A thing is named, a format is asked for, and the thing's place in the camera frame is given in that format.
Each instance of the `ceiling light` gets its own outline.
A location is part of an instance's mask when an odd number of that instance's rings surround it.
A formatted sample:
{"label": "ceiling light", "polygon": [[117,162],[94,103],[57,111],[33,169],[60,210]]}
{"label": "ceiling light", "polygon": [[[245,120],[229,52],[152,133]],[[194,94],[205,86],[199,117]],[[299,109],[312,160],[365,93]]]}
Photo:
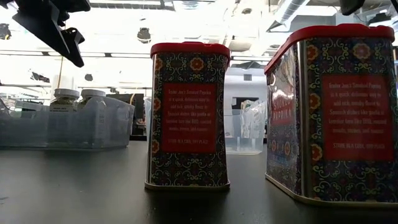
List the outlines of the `ceiling light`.
{"label": "ceiling light", "polygon": [[232,57],[232,60],[268,62],[268,61],[271,60],[271,58],[270,57],[239,57],[239,56],[234,56],[234,57]]}
{"label": "ceiling light", "polygon": [[102,3],[102,4],[138,4],[138,5],[160,5],[160,1],[126,1],[126,0],[90,0],[90,3]]}
{"label": "ceiling light", "polygon": [[58,52],[48,52],[49,56],[61,56]]}
{"label": "ceiling light", "polygon": [[15,50],[0,50],[0,54],[3,54],[3,55],[43,55],[42,52],[27,52],[27,51],[15,51]]}
{"label": "ceiling light", "polygon": [[300,16],[333,16],[340,10],[337,6],[302,6],[298,9]]}
{"label": "ceiling light", "polygon": [[150,58],[149,54],[111,54],[112,57],[123,57],[123,58]]}
{"label": "ceiling light", "polygon": [[82,57],[105,57],[104,53],[81,53]]}

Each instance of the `red label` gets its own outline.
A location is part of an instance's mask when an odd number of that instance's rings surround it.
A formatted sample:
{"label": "red label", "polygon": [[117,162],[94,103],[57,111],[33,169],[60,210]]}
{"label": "red label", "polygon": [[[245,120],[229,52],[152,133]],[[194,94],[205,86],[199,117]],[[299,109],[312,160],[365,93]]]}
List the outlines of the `red label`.
{"label": "red label", "polygon": [[216,151],[216,84],[164,83],[162,150]]}
{"label": "red label", "polygon": [[291,124],[294,122],[293,96],[275,96],[275,94],[272,96],[271,124]]}
{"label": "red label", "polygon": [[325,159],[394,159],[389,89],[380,75],[322,76]]}

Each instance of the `white bottle cap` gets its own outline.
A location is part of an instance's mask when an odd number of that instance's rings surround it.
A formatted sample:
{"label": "white bottle cap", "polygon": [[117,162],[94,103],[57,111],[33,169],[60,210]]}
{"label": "white bottle cap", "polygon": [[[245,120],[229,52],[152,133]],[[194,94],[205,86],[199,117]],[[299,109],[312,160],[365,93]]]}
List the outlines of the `white bottle cap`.
{"label": "white bottle cap", "polygon": [[79,91],[64,89],[64,88],[57,88],[54,89],[54,96],[55,97],[73,97],[78,99],[79,98]]}
{"label": "white bottle cap", "polygon": [[92,96],[102,96],[105,97],[106,93],[101,90],[91,90],[91,89],[85,89],[81,91],[81,96],[86,98],[86,97],[92,97]]}

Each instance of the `tin lid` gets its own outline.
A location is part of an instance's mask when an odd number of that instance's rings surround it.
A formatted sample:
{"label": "tin lid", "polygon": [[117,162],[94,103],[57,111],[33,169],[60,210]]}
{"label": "tin lid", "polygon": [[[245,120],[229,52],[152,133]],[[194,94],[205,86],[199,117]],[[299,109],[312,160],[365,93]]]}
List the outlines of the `tin lid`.
{"label": "tin lid", "polygon": [[54,89],[54,96],[55,97],[71,97],[78,99],[80,94],[79,91],[64,89],[64,88],[57,88]]}
{"label": "tin lid", "polygon": [[81,91],[81,96],[86,98],[90,96],[102,96],[105,97],[106,93],[101,90],[91,90],[91,89],[84,89]]}
{"label": "tin lid", "polygon": [[152,46],[150,49],[150,57],[161,52],[193,52],[193,53],[208,53],[221,54],[231,58],[231,51],[222,44],[204,44],[201,42],[182,42],[182,43],[159,43]]}
{"label": "tin lid", "polygon": [[291,34],[280,46],[280,49],[264,68],[265,74],[294,43],[314,37],[375,37],[390,39],[391,42],[395,40],[393,28],[387,26],[368,27],[362,24],[340,24],[338,26],[306,27]]}

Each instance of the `pipe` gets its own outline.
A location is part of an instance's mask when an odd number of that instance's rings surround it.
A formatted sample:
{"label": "pipe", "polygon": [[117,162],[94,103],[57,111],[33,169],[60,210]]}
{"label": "pipe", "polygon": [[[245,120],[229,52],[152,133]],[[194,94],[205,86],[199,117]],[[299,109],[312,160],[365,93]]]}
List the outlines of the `pipe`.
{"label": "pipe", "polygon": [[274,14],[275,21],[269,26],[267,32],[287,22],[291,22],[296,17],[298,9],[301,6],[307,5],[309,1],[310,0],[282,0]]}

